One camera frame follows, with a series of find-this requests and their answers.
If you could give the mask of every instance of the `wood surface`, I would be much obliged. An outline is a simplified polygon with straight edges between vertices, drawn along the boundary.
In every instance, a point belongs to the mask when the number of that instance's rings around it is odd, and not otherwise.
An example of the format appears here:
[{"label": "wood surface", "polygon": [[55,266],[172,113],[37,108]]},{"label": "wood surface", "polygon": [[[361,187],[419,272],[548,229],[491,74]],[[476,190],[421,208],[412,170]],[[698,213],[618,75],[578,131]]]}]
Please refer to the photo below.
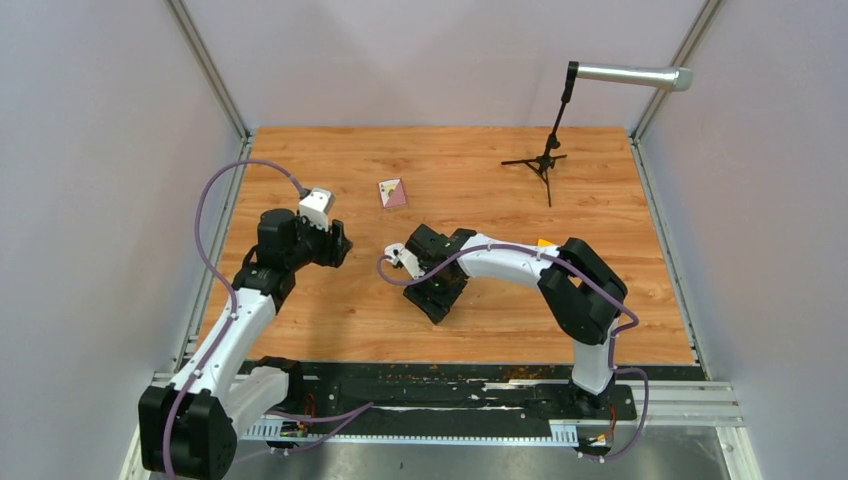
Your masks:
[{"label": "wood surface", "polygon": [[[671,288],[626,133],[564,128],[567,153],[544,185],[523,165],[502,160],[542,152],[547,128],[263,128],[251,157],[289,169],[307,188],[336,195],[331,217],[344,222],[353,250],[336,270],[308,266],[274,322],[250,352],[299,360],[424,362],[573,362],[570,338],[534,290],[470,279],[440,325],[375,270],[383,248],[406,242],[420,223],[450,235],[477,230],[499,240],[557,244],[586,240],[622,277],[626,304],[642,325],[622,334],[617,361],[691,364]],[[384,211],[377,183],[401,177],[409,206]],[[250,166],[221,259],[228,277],[256,242],[259,215],[296,209],[294,188],[277,171]],[[390,275],[408,279],[403,270]],[[215,285],[201,330],[226,295]]]}]

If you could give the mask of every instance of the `black tripod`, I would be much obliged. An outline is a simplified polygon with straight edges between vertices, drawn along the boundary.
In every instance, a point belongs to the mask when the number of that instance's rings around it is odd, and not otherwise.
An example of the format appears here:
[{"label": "black tripod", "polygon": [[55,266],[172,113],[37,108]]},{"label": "black tripod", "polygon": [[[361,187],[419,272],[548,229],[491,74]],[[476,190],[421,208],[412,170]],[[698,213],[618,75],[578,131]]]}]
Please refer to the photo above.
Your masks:
[{"label": "black tripod", "polygon": [[501,165],[515,165],[518,163],[523,163],[530,167],[530,170],[539,176],[543,182],[545,182],[545,188],[548,190],[548,206],[552,207],[553,203],[551,202],[551,183],[548,178],[548,169],[554,168],[556,166],[556,161],[560,158],[565,158],[568,154],[551,156],[551,150],[556,150],[559,148],[560,143],[556,138],[556,131],[559,129],[559,122],[562,120],[562,112],[565,111],[565,106],[571,101],[571,92],[574,90],[574,80],[577,79],[577,68],[580,66],[578,62],[568,62],[568,73],[565,76],[565,90],[562,92],[562,104],[559,106],[559,113],[557,113],[557,119],[554,122],[554,128],[551,130],[550,135],[548,135],[548,140],[545,142],[545,153],[539,155],[533,159],[525,159],[525,160],[508,160],[506,162],[501,162]]}]

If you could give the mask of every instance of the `deck of cards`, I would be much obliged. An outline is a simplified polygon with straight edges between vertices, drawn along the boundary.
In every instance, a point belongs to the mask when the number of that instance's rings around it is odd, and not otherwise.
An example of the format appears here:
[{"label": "deck of cards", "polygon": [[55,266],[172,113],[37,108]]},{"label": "deck of cards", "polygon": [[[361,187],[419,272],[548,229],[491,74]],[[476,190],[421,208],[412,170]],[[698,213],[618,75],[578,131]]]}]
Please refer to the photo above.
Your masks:
[{"label": "deck of cards", "polygon": [[384,209],[390,210],[407,206],[403,180],[399,178],[384,180],[378,183],[377,187],[380,189],[380,201]]}]

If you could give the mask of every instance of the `metal tube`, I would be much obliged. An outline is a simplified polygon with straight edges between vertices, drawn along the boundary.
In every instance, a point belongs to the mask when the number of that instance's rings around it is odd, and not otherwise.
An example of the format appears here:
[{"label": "metal tube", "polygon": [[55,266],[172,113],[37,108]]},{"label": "metal tube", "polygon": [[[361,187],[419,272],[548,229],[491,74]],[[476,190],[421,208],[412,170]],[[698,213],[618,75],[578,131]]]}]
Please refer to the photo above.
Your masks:
[{"label": "metal tube", "polygon": [[683,67],[641,68],[580,62],[577,78],[602,82],[627,83],[682,92],[692,85],[692,70]]}]

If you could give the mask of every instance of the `white wall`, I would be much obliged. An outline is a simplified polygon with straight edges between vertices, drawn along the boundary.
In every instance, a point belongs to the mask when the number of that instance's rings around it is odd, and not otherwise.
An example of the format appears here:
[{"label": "white wall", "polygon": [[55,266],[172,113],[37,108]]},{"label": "white wall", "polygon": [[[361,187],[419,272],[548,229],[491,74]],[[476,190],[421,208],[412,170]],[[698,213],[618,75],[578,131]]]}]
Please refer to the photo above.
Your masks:
[{"label": "white wall", "polygon": [[687,301],[767,479],[848,471],[848,4],[735,0],[645,146]]},{"label": "white wall", "polygon": [[162,1],[3,2],[0,45],[0,476],[111,480],[237,140]]},{"label": "white wall", "polygon": [[[569,60],[665,66],[703,0],[187,0],[245,121],[550,125]],[[563,124],[653,91],[578,81]]]}]

